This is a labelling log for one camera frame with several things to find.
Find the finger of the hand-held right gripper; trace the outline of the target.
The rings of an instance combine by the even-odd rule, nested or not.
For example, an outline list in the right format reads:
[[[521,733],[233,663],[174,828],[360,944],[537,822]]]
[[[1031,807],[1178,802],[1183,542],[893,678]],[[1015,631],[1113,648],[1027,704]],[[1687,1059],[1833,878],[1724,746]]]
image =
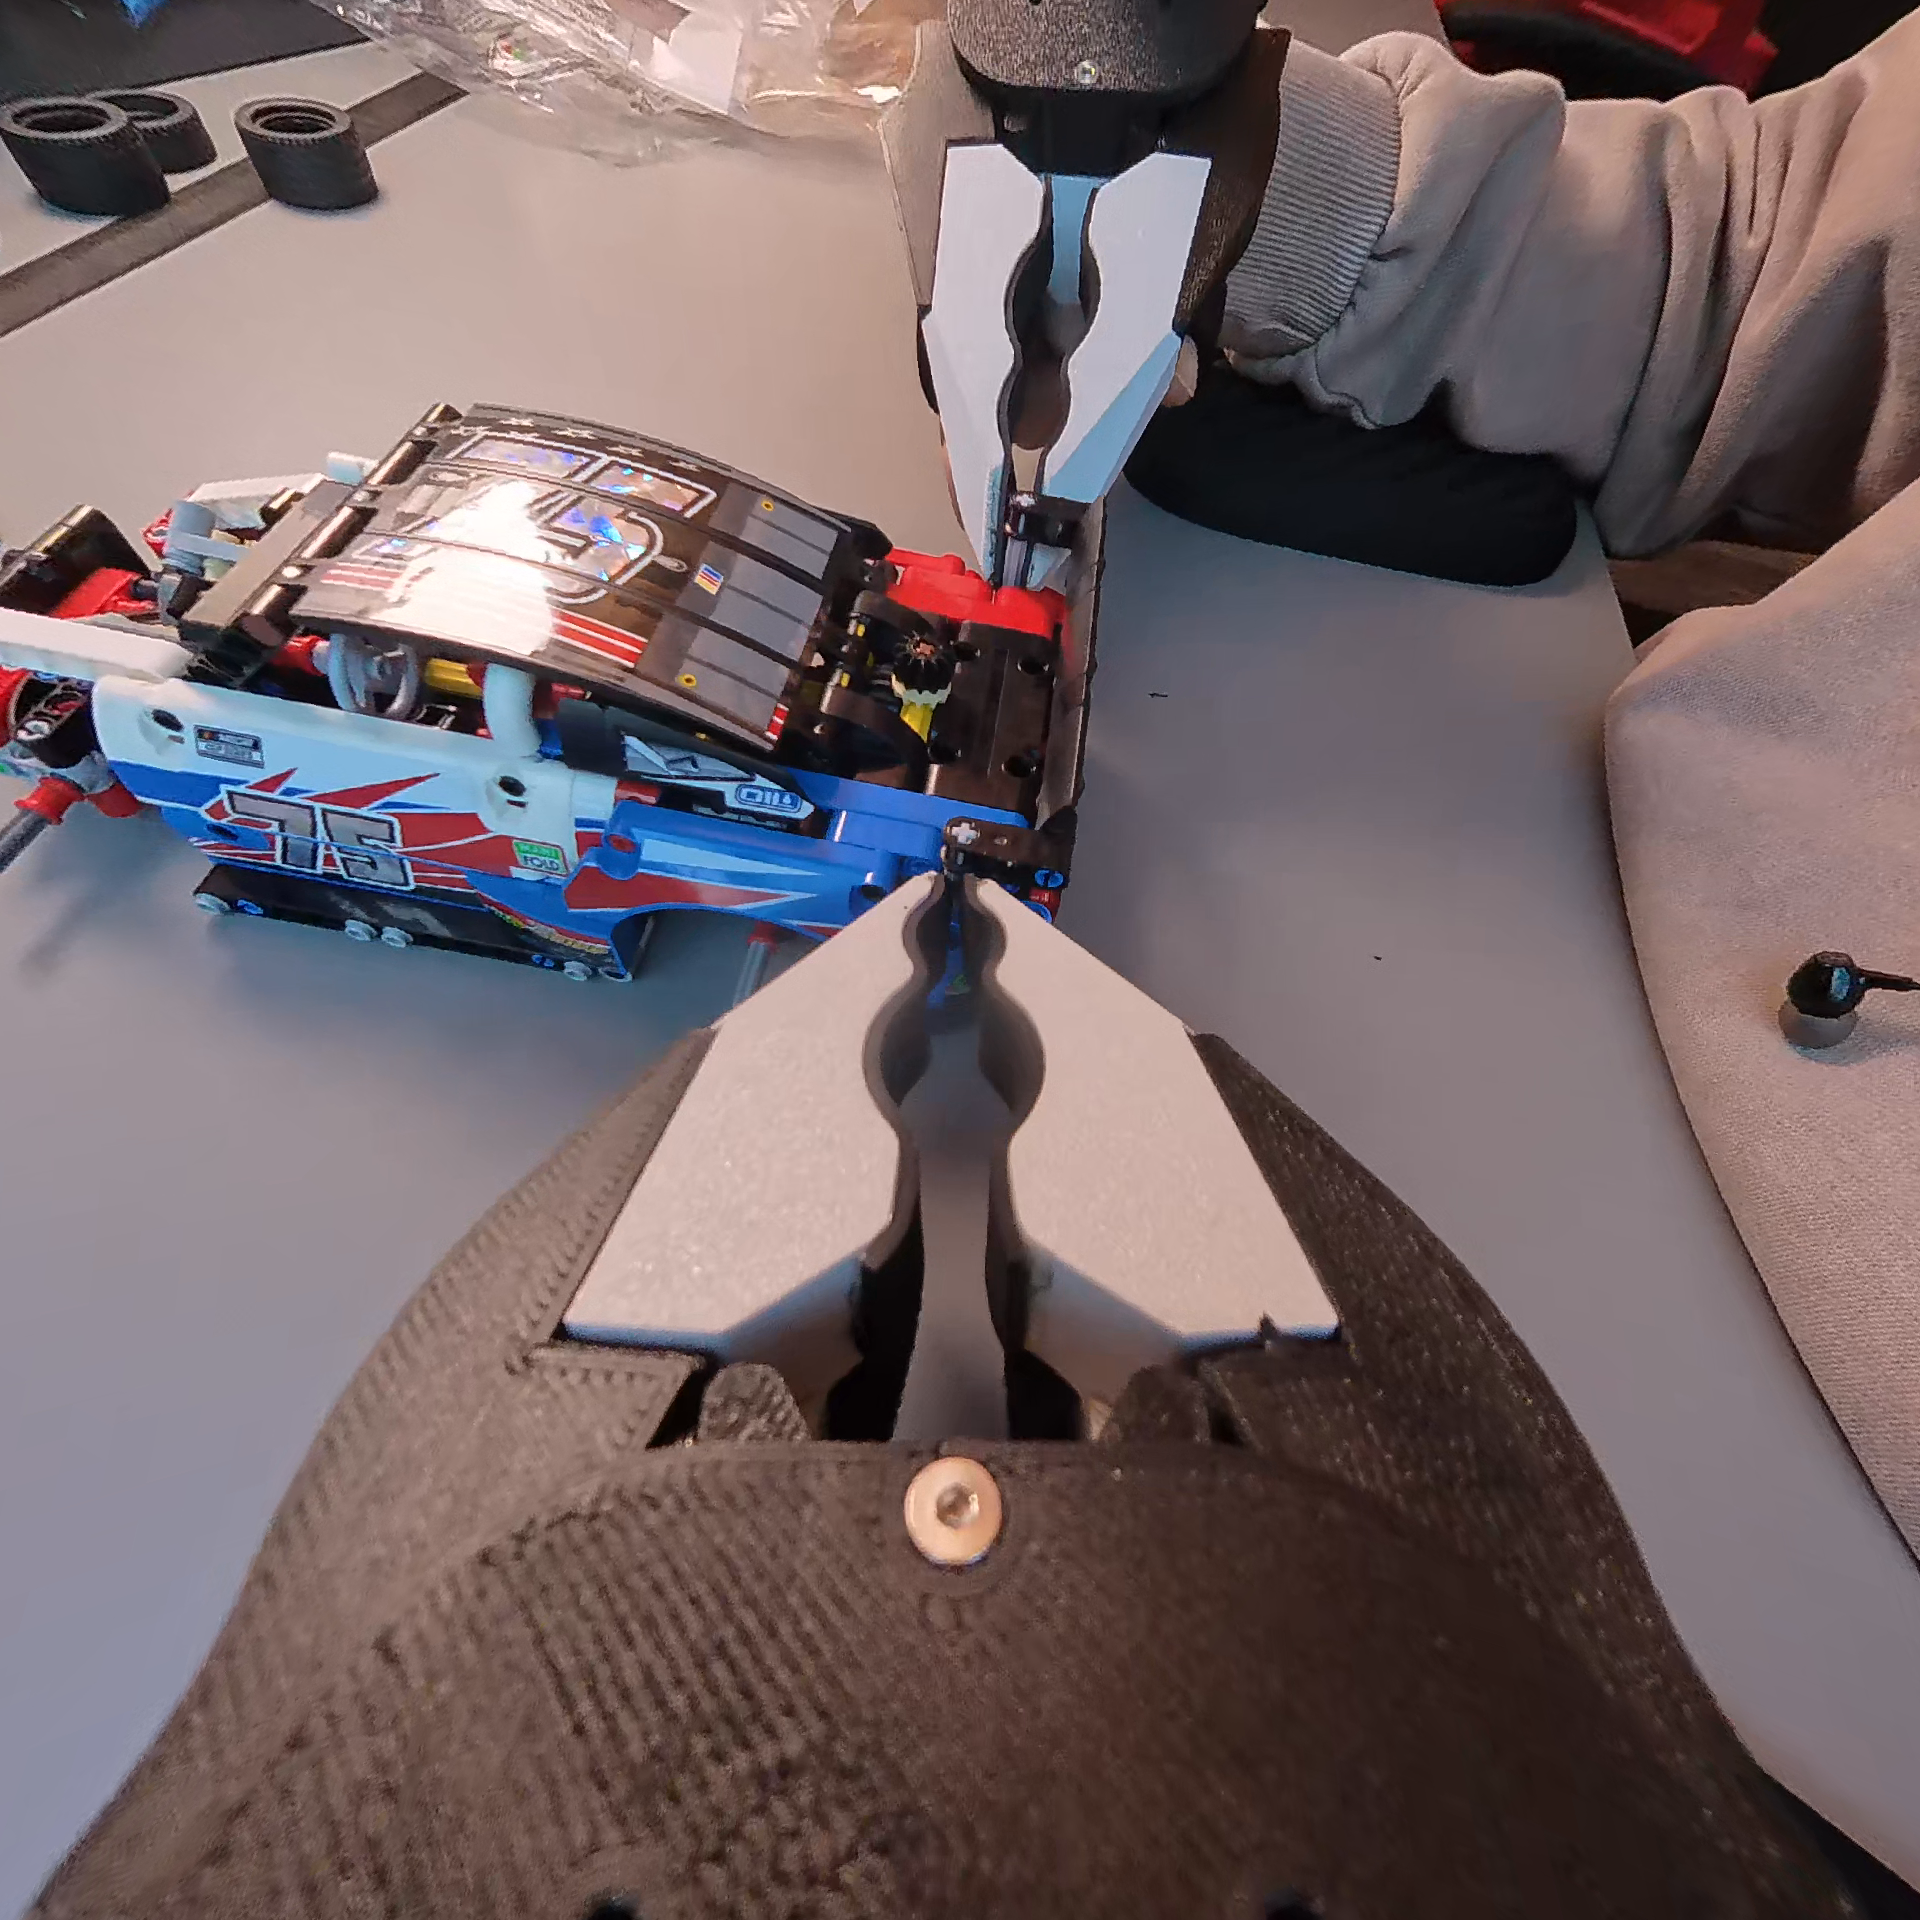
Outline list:
[[[948,146],[922,337],[954,508],[978,572],[994,584],[1012,491],[1012,302],[1038,239],[1042,179],[996,142]]]
[[[1097,288],[1086,331],[1066,359],[1067,414],[1042,467],[1044,499],[1102,501],[1162,404],[1209,168],[1207,157],[1154,151],[1097,183],[1084,228]]]

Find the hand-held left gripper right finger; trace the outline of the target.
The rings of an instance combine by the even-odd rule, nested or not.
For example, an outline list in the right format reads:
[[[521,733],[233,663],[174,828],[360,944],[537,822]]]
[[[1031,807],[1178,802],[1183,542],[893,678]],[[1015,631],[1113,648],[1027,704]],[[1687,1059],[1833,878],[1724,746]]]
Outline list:
[[[1009,1115],[985,1293],[1017,1438],[1079,1438],[1150,1365],[1337,1332],[1195,1036],[1006,887],[964,882],[982,1072]]]

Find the person's right forearm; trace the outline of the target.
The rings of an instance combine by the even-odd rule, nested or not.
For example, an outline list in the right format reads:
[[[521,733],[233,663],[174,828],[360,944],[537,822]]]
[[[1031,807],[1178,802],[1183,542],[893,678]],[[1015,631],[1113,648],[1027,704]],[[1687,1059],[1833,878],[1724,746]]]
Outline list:
[[[1569,100],[1423,37],[1285,57],[1220,343],[1362,426],[1537,452],[1604,545],[1915,538],[1916,22],[1800,90]]]

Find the black wrist rest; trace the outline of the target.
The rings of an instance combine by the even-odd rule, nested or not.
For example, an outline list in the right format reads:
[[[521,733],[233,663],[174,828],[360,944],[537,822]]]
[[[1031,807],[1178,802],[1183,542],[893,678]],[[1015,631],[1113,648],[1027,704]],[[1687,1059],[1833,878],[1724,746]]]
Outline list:
[[[1475,588],[1546,580],[1577,527],[1553,459],[1463,444],[1436,404],[1369,428],[1222,360],[1154,414],[1126,482],[1220,535]]]

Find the red cloth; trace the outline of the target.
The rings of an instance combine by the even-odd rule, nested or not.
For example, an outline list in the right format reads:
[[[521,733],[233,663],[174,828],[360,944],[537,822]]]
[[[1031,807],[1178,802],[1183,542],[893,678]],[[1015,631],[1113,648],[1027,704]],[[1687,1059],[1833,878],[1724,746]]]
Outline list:
[[[1669,100],[1701,87],[1750,96],[1778,50],[1762,2],[1447,2],[1453,56],[1485,75],[1541,72],[1572,100]]]

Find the black lego beam assembly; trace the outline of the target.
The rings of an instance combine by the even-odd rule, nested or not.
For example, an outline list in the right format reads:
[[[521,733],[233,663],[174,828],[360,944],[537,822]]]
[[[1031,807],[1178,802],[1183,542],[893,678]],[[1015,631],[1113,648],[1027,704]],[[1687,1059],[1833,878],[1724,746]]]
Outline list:
[[[1084,795],[1103,508],[1073,535],[1064,588],[1021,604],[994,588],[953,624],[954,678],[931,726],[928,790],[959,810],[942,829],[948,874],[997,878],[1057,910]]]

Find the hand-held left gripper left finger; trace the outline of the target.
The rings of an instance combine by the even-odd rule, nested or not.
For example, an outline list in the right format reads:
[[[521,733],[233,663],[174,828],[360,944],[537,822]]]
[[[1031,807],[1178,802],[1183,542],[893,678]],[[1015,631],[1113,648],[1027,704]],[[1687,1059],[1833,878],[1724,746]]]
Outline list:
[[[910,878],[707,1033],[564,1335],[771,1365],[825,1431],[893,1431],[919,1330],[919,1149],[948,886]]]

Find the clear plastic bag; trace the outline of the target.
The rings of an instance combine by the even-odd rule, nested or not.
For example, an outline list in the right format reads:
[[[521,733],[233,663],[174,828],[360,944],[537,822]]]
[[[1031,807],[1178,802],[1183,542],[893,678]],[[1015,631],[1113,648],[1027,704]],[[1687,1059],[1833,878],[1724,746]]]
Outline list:
[[[940,2],[334,2],[528,129],[616,161],[697,139],[860,142]]]

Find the black lego box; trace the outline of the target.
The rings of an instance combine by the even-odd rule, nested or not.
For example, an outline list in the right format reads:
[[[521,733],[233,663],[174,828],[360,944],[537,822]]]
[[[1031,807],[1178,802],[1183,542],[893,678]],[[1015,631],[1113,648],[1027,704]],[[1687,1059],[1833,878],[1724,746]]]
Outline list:
[[[138,20],[120,2],[1,2],[1,100],[152,90],[360,41],[308,2],[165,2]]]

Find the black rubber lego tire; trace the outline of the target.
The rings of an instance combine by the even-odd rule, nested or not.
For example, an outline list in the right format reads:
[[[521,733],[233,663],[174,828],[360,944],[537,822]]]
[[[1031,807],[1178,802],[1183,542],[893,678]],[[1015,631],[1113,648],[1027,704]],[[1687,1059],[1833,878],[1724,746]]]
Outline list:
[[[171,198],[165,173],[125,108],[48,96],[10,100],[1,139],[45,205],[85,217],[136,217]]]
[[[168,90],[99,90],[88,100],[120,111],[162,175],[214,164],[217,146],[199,108]]]
[[[233,127],[265,192],[279,205],[347,211],[378,198],[368,150],[347,108],[256,99],[235,108]]]

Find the lego race car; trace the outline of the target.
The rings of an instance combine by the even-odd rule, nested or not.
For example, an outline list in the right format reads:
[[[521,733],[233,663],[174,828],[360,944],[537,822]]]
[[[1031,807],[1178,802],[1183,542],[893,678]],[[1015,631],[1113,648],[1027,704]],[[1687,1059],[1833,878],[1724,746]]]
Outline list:
[[[5,865],[152,810],[221,917],[623,982],[705,912],[752,923],[747,995],[961,875],[931,726],[983,590],[689,450],[434,404],[378,459],[5,552]]]

